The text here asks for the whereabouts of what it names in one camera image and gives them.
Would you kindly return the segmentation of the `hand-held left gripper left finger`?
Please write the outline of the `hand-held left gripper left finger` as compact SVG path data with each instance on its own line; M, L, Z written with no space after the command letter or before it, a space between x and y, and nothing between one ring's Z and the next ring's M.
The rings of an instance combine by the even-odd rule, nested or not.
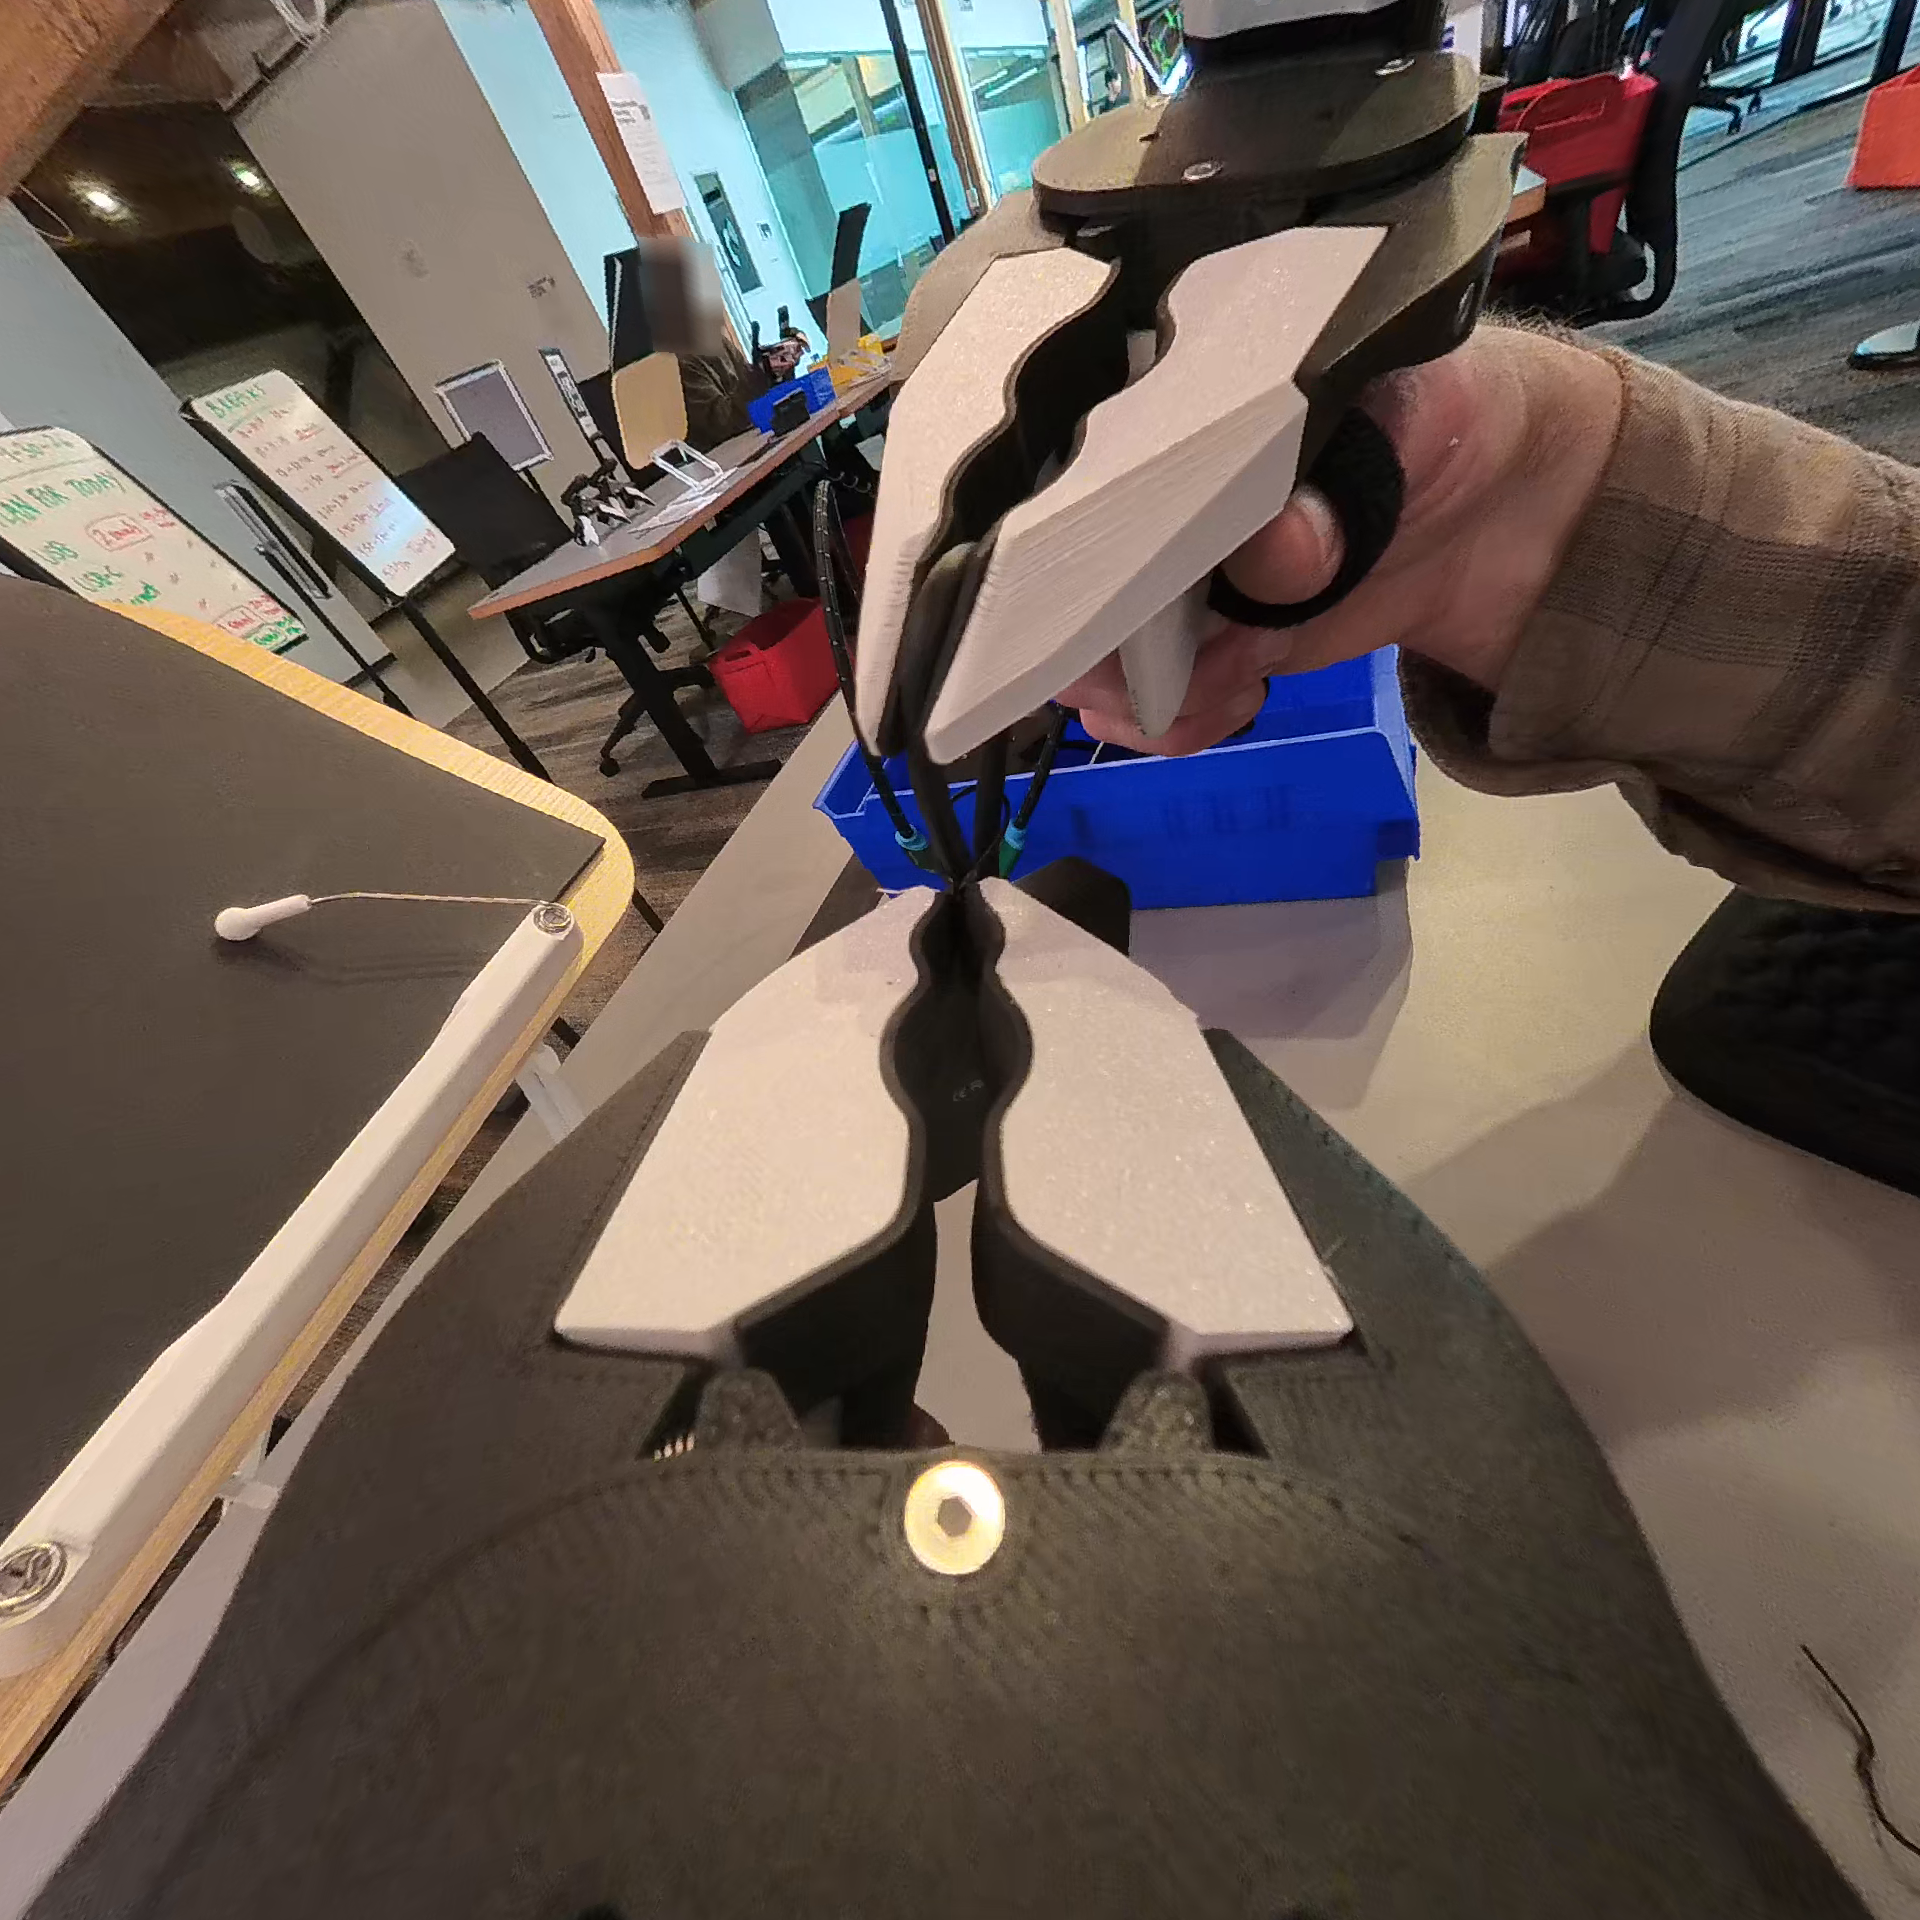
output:
M842 1435L919 1435L955 1191L955 896L912 888L697 1047L559 1307L594 1355L769 1374Z

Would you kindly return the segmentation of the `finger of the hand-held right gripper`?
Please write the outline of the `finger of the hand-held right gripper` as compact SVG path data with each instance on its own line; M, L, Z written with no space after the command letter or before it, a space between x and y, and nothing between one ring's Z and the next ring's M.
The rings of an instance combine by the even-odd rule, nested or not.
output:
M962 478L1017 422L1034 354L1097 308L1108 261L1070 247L998 259L962 294L906 379L881 463L856 636L856 732L890 751L906 621L937 544L955 527Z
M1287 506L1306 356L1384 240L1384 227L1291 229L1174 280L1156 364L1089 413L1067 463L992 533L923 725L935 762L983 748L1114 655L1136 728L1170 732L1223 621L1210 576Z

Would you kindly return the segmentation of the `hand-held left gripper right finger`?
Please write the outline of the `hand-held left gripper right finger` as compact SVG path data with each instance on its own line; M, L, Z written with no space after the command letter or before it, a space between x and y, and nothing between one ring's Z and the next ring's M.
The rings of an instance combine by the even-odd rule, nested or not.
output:
M1356 1333L1195 1013L1008 880L967 901L992 1092L978 1316L1044 1442L1096 1442L1129 1387Z

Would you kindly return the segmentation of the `black adapter with thin cable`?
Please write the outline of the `black adapter with thin cable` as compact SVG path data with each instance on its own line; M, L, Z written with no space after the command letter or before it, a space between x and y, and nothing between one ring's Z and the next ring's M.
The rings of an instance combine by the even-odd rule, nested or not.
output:
M914 823L906 811L906 789L914 781L912 757L906 754L903 772L891 775L888 759L863 735L856 739L856 754L875 786L896 845L919 875L935 880L932 904L919 928L922 944L914 948L928 976L908 1000L903 1031L891 1051L899 1087L908 1094L911 1110L932 1133L976 1128L980 1114L992 1104L992 1047L980 1029L988 928L978 888L986 877L1011 880L1017 892L1042 901L1119 952L1131 948L1134 901L1114 872L1079 855L1067 855L1030 875L1016 875L1016 853L1024 848L1024 830L1039 810L1064 739L1065 710L1057 707L1041 735L1032 783L1019 806L1008 806L1004 797L1007 750L988 750L988 786L998 824L992 840L980 828L958 823L953 799L935 806L932 828Z

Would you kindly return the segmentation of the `person's right forearm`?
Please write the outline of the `person's right forearm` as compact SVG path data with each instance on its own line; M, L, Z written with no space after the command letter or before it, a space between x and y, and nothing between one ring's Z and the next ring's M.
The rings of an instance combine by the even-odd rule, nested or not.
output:
M1919 470L1612 346L1620 415L1500 688L1402 653L1430 757L1484 795L1617 786L1767 898L1919 904Z

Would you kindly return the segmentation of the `person's right hand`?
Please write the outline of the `person's right hand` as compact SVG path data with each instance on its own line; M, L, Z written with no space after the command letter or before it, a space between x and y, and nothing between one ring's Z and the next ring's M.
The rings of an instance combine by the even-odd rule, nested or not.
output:
M1284 675L1395 646L1498 691L1593 502L1625 405L1599 349L1490 327L1366 403L1403 472L1400 527L1331 610L1287 631L1223 627L1195 655L1170 728L1136 727L1127 692L1083 691L1089 732L1194 754L1246 727Z

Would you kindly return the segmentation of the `long office desk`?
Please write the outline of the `long office desk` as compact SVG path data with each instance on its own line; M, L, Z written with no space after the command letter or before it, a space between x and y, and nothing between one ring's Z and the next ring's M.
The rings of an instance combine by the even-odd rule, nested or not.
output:
M714 487L617 525L598 544L568 541L472 605L475 619L512 612L580 616L590 646L609 655L630 685L630 699L598 754L602 775L617 772L617 748L639 722L649 722L673 750L679 771L652 779L642 789L647 799L777 776L776 759L732 765L714 762L679 702L684 688L714 691L711 671L697 663L664 667L647 637L657 631L658 610L682 584L769 520L782 515L800 517L800 494L828 475L825 455L816 453L816 445L838 424L888 403L891 386L891 356L886 354L796 430L782 436L740 436L736 444L747 455L745 461L723 470Z

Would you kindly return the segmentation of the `red plastic bin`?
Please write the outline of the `red plastic bin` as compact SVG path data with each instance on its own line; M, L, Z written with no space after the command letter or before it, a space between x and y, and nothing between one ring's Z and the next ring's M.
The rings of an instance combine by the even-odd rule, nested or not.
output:
M823 603L793 596L754 615L708 658L738 725L752 734L803 728L839 699Z

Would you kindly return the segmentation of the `blue divided plastic bin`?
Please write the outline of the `blue divided plastic bin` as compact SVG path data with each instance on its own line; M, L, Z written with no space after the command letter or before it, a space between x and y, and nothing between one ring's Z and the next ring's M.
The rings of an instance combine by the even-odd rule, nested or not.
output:
M1423 851L1416 757L1392 646L1273 679L1246 732L1191 757L1070 719L1014 875L1082 856L1143 910L1371 896Z

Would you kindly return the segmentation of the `black board with wooden edge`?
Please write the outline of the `black board with wooden edge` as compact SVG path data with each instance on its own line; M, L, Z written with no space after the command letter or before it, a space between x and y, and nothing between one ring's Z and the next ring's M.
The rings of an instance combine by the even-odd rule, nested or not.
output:
M6 578L6 1538L396 1090L528 902L585 957L75 1639L6 1680L6 1791L241 1488L631 910L569 791L177 615Z

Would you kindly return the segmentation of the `orange plastic bin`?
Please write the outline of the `orange plastic bin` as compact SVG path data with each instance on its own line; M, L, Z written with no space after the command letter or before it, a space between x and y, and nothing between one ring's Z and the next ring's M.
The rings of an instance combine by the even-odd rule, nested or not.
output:
M1919 189L1919 83L1920 74L1913 64L1865 93L1847 188Z

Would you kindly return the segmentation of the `black textured pad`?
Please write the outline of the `black textured pad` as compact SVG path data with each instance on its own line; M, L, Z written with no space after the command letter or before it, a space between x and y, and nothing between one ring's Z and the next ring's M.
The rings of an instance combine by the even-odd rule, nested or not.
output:
M1759 1135L1919 1192L1919 919L1734 892L1676 955L1649 1044Z

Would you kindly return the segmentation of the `whiteboard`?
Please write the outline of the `whiteboard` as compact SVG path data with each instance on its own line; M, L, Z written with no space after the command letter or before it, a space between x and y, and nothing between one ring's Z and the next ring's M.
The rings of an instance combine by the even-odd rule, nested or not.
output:
M410 600L457 562L444 531L290 374L248 374L184 408L385 599Z
M194 616L274 655L306 640L278 592L62 424L3 431L3 559L95 605Z

